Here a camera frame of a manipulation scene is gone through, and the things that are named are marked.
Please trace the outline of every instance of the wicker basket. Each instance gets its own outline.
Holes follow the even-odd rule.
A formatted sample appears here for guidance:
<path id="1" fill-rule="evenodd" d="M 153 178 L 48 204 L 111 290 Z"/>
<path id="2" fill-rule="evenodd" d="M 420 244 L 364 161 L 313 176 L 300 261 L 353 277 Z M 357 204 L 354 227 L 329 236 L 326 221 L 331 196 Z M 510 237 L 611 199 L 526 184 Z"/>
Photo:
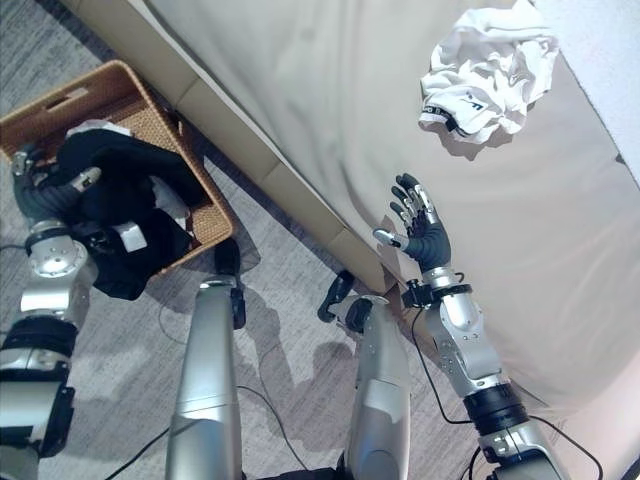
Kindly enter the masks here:
<path id="1" fill-rule="evenodd" d="M 174 126 L 133 70 L 119 60 L 54 90 L 0 119 L 0 149 L 11 158 L 22 145 L 38 143 L 49 162 L 67 130 L 87 119 L 104 119 L 130 129 L 140 140 L 178 153 L 202 184 L 208 202 L 192 209 L 194 247 L 161 272 L 175 267 L 233 233 L 224 197 L 186 145 L 184 127 Z"/>

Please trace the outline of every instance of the carpet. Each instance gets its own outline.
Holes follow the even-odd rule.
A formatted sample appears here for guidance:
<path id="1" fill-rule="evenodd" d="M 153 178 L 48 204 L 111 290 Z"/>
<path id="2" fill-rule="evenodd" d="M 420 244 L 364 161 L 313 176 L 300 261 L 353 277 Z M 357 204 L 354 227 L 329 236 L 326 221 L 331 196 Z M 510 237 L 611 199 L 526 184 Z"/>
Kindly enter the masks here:
<path id="1" fill-rule="evenodd" d="M 111 58 L 58 2 L 0 2 L 0 114 Z M 267 389 L 309 467 L 335 466 L 349 428 L 358 338 L 320 322 L 315 312 L 341 266 L 197 132 L 194 150 L 233 209 L 243 252 L 247 325 L 234 334 L 237 381 Z M 26 225 L 6 159 L 0 201 L 0 243 L 19 243 Z M 41 461 L 41 480 L 104 478 L 168 426 L 195 293 L 211 266 L 212 256 L 203 254 L 154 278 L 135 302 L 92 291 L 69 378 L 77 393 L 68 444 Z M 23 252 L 2 252 L 3 331 L 17 314 L 28 273 Z M 475 431 L 444 423 L 409 341 L 405 348 L 413 382 L 409 478 L 457 479 L 476 447 Z M 446 378 L 431 366 L 445 410 L 464 417 Z M 248 478 L 298 469 L 262 400 L 244 390 L 239 398 Z M 162 439 L 118 478 L 164 478 L 165 449 Z"/>

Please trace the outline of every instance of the bed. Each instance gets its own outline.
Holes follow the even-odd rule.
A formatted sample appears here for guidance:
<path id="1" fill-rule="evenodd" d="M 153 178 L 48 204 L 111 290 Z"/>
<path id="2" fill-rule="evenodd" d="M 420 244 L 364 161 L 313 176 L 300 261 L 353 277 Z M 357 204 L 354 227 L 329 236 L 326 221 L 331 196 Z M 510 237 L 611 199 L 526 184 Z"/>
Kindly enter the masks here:
<path id="1" fill-rule="evenodd" d="M 117 44 L 106 26 L 125 27 L 95 13 L 99 2 L 68 3 Z M 513 137 L 480 148 L 417 126 L 418 80 L 435 44 L 467 8 L 511 2 L 118 3 L 400 283 L 416 267 L 380 248 L 371 230 L 399 223 L 388 209 L 396 174 L 424 182 L 509 373 L 566 419 L 605 478 L 621 477 L 640 451 L 640 190 L 607 131 L 563 58 Z M 127 58 L 124 42 L 116 49 L 143 74 L 151 68 L 139 54 Z M 173 103 L 190 118 L 185 95 Z M 299 208 L 296 191 L 280 194 L 285 210 Z M 558 448 L 574 478 L 591 478 L 588 462 Z"/>

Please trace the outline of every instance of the white bed sheet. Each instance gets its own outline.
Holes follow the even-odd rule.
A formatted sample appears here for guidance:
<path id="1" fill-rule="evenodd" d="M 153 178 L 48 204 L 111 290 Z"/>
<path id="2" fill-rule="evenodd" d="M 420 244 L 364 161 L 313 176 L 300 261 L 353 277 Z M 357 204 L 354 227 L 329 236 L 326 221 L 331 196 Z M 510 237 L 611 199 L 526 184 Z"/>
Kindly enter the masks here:
<path id="1" fill-rule="evenodd" d="M 418 272 L 370 231 L 395 222 L 397 173 L 424 182 L 510 374 L 554 413 L 620 382 L 639 351 L 640 191 L 567 65 L 559 60 L 552 91 L 513 138 L 476 151 L 417 127 L 418 79 L 434 45 L 465 9 L 510 2 L 150 3 L 399 278 Z M 640 404 L 634 391 L 620 406 Z M 633 421 L 608 432 L 630 442 L 609 473 L 640 448 Z"/>

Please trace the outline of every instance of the black cable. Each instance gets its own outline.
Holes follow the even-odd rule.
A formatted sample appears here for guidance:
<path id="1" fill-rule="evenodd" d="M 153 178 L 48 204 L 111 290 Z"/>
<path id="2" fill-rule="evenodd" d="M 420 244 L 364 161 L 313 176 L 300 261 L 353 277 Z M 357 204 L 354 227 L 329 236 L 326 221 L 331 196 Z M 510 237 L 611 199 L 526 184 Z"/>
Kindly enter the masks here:
<path id="1" fill-rule="evenodd" d="M 462 475 L 458 477 L 458 480 L 464 480 L 464 477 L 468 471 L 469 471 L 469 465 L 467 465 L 467 468 L 464 469 L 464 471 L 462 472 Z"/>
<path id="2" fill-rule="evenodd" d="M 476 448 L 476 451 L 473 452 L 471 456 L 471 461 L 469 462 L 469 480 L 473 480 L 473 465 L 476 463 L 476 458 L 480 454 L 480 447 Z"/>
<path id="3" fill-rule="evenodd" d="M 289 442 L 289 438 L 287 437 L 286 432 L 284 431 L 284 425 L 282 424 L 282 420 L 280 419 L 280 415 L 278 415 L 278 412 L 276 411 L 276 409 L 269 403 L 269 401 L 264 398 L 264 395 L 262 395 L 260 392 L 254 390 L 253 388 L 249 388 L 246 387 L 244 385 L 238 385 L 238 389 L 240 390 L 247 390 L 251 393 L 253 393 L 254 395 L 257 395 L 258 397 L 260 397 L 262 399 L 262 401 L 264 403 L 267 404 L 267 406 L 269 407 L 269 409 L 271 410 L 271 412 L 273 413 L 273 416 L 276 417 L 276 421 L 278 422 L 278 426 L 280 427 L 280 431 L 282 432 L 282 437 L 284 438 L 285 443 L 287 444 L 287 447 L 289 447 L 289 450 L 291 450 L 291 453 L 293 454 L 294 457 L 296 457 L 296 460 L 298 461 L 298 463 L 300 464 L 300 466 L 302 468 L 304 468 L 306 471 L 309 471 L 309 469 L 307 468 L 307 466 L 304 464 L 304 462 L 300 459 L 300 457 L 298 456 L 298 454 L 296 453 L 295 449 L 293 448 L 293 446 L 291 445 L 291 442 Z"/>
<path id="4" fill-rule="evenodd" d="M 186 342 L 183 342 L 181 340 L 178 340 L 177 338 L 174 338 L 172 335 L 169 334 L 169 332 L 167 332 L 164 328 L 164 325 L 162 324 L 160 318 L 162 315 L 162 310 L 164 309 L 164 305 L 160 308 L 160 311 L 158 312 L 158 316 L 157 316 L 157 320 L 158 320 L 158 326 L 160 327 L 160 330 L 162 331 L 162 333 L 164 334 L 165 337 L 167 337 L 169 340 L 179 343 L 180 345 L 186 345 Z M 264 381 L 262 379 L 262 376 L 260 377 L 260 382 L 262 383 L 262 388 L 265 389 L 265 392 L 267 391 L 266 386 L 264 384 Z M 275 409 L 275 407 L 271 404 L 271 402 L 269 400 L 267 400 L 267 398 L 265 398 L 264 395 L 262 395 L 261 393 L 257 392 L 256 390 L 249 388 L 247 386 L 244 385 L 238 385 L 238 389 L 240 390 L 247 390 L 257 396 L 259 396 L 262 401 L 269 407 L 269 409 L 271 410 L 271 412 L 273 413 L 273 416 L 276 418 L 276 422 L 278 423 L 278 426 L 280 427 L 280 431 L 282 432 L 282 437 L 284 438 L 285 443 L 287 444 L 287 447 L 289 447 L 289 450 L 291 450 L 291 453 L 293 454 L 293 456 L 295 457 L 295 459 L 298 461 L 298 463 L 300 464 L 300 466 L 305 469 L 305 470 L 309 470 L 307 468 L 307 466 L 304 464 L 304 462 L 300 459 L 300 457 L 298 456 L 298 454 L 296 453 L 295 449 L 293 448 L 293 446 L 291 445 L 291 442 L 289 441 L 289 437 L 287 437 L 287 434 L 285 432 L 284 429 L 284 424 L 282 423 L 282 419 L 280 418 L 280 414 L 277 412 L 277 410 Z"/>
<path id="5" fill-rule="evenodd" d="M 556 432 L 558 432 L 558 434 L 560 434 L 567 442 L 569 442 L 571 445 L 573 445 L 574 447 L 576 447 L 578 450 L 580 450 L 582 453 L 584 453 L 587 457 L 589 457 L 591 459 L 591 461 L 593 463 L 596 464 L 596 468 L 598 469 L 598 480 L 602 480 L 602 478 L 604 477 L 604 471 L 602 470 L 602 465 L 600 464 L 600 462 L 598 461 L 598 459 L 591 454 L 586 448 L 584 448 L 582 445 L 580 445 L 578 442 L 576 442 L 573 438 L 571 438 L 569 435 L 567 435 L 566 433 L 564 433 L 562 430 L 560 430 L 558 427 L 556 427 L 553 423 L 551 423 L 549 420 L 545 420 L 542 417 L 537 417 L 535 415 L 529 415 L 531 418 L 535 418 L 536 420 L 538 420 L 539 422 L 544 423 L 545 425 L 553 428 Z"/>
<path id="6" fill-rule="evenodd" d="M 17 243 L 8 243 L 6 245 L 0 245 L 0 252 L 3 250 L 24 250 L 24 245 L 18 245 Z"/>
<path id="7" fill-rule="evenodd" d="M 180 345 L 186 345 L 187 342 L 183 342 L 182 340 L 178 340 L 177 338 L 173 337 L 172 335 L 169 335 L 169 332 L 167 332 L 167 330 L 164 328 L 164 325 L 162 324 L 162 320 L 161 320 L 162 311 L 163 310 L 164 310 L 164 305 L 162 305 L 160 307 L 160 311 L 158 312 L 158 316 L 157 316 L 158 326 L 160 327 L 160 331 L 164 334 L 165 337 L 167 337 L 172 342 L 179 343 Z"/>
<path id="8" fill-rule="evenodd" d="M 133 457 L 131 457 L 131 460 L 129 460 L 127 463 L 125 463 L 120 468 L 118 468 L 115 472 L 113 472 L 111 475 L 109 475 L 107 478 L 105 478 L 105 480 L 113 480 L 118 475 L 120 475 L 123 471 L 125 471 L 133 463 L 135 463 L 135 461 L 138 460 L 144 454 L 144 452 L 149 450 L 153 446 L 154 443 L 156 443 L 158 440 L 160 440 L 162 437 L 164 437 L 167 434 L 167 432 L 169 432 L 169 429 L 165 428 L 160 434 L 158 434 L 155 437 L 153 437 L 153 439 L 149 443 L 147 443 L 144 447 L 142 447 L 140 449 L 140 451 L 138 453 L 136 453 Z"/>
<path id="9" fill-rule="evenodd" d="M 440 401 L 440 395 L 438 395 L 438 390 L 436 389 L 435 383 L 433 383 L 433 379 L 431 378 L 431 374 L 429 373 L 429 369 L 427 368 L 427 363 L 425 362 L 424 357 L 422 356 L 422 351 L 420 351 L 420 347 L 418 346 L 418 340 L 416 340 L 415 326 L 416 326 L 416 321 L 418 320 L 418 317 L 420 316 L 421 313 L 422 313 L 422 310 L 419 310 L 415 318 L 413 319 L 413 322 L 411 323 L 411 339 L 413 340 L 413 345 L 416 347 L 416 351 L 418 352 L 418 356 L 420 357 L 420 362 L 422 362 L 422 368 L 424 368 L 424 373 L 427 374 L 427 379 L 429 380 L 429 384 L 431 385 L 433 394 L 436 397 L 436 402 L 438 402 L 438 407 L 440 408 L 440 413 L 442 414 L 442 418 L 444 418 L 444 420 L 447 423 L 450 423 L 452 425 L 462 425 L 467 423 L 473 423 L 471 420 L 451 420 L 449 417 L 447 417 L 447 414 L 444 413 L 444 408 L 442 407 L 442 402 Z"/>
<path id="10" fill-rule="evenodd" d="M 238 385 L 238 390 L 247 390 L 247 391 L 253 393 L 254 395 L 257 395 L 258 397 L 260 397 L 262 399 L 262 401 L 271 410 L 271 413 L 273 413 L 273 416 L 276 418 L 276 422 L 278 422 L 278 426 L 280 427 L 280 431 L 282 432 L 282 437 L 284 438 L 284 441 L 287 444 L 287 447 L 289 447 L 289 450 L 291 450 L 291 453 L 296 458 L 296 460 L 298 461 L 300 466 L 302 468 L 304 468 L 306 471 L 309 471 L 309 469 L 307 468 L 305 463 L 300 459 L 300 457 L 296 453 L 295 449 L 293 448 L 293 445 L 291 445 L 291 442 L 289 441 L 289 437 L 287 437 L 287 433 L 284 430 L 284 425 L 282 423 L 282 419 L 280 418 L 280 415 L 278 414 L 276 409 L 273 407 L 273 405 L 271 405 L 271 403 L 269 403 L 269 401 L 264 397 L 264 395 L 262 395 L 257 390 L 254 390 L 253 388 L 247 387 L 245 385 Z M 179 430 L 176 430 L 175 432 L 173 432 L 172 435 L 178 435 L 178 434 L 184 432 L 187 428 L 191 428 L 194 424 L 198 423 L 199 421 L 200 420 L 195 420 L 195 421 L 189 423 L 188 425 L 185 425 L 184 427 L 180 428 Z M 133 457 L 131 457 L 131 459 L 128 462 L 126 462 L 121 467 L 119 467 L 117 470 L 115 470 L 105 480 L 113 480 L 118 475 L 120 475 L 123 471 L 125 471 L 127 468 L 129 468 L 131 465 L 133 465 L 136 462 L 136 460 L 138 460 L 142 455 L 144 455 L 144 453 L 147 450 L 149 450 L 158 440 L 160 440 L 162 437 L 164 437 L 169 432 L 169 430 L 170 430 L 170 428 L 165 428 L 162 432 L 160 432 L 158 435 L 153 437 L 144 447 L 142 447 L 138 451 L 138 453 L 136 453 Z"/>

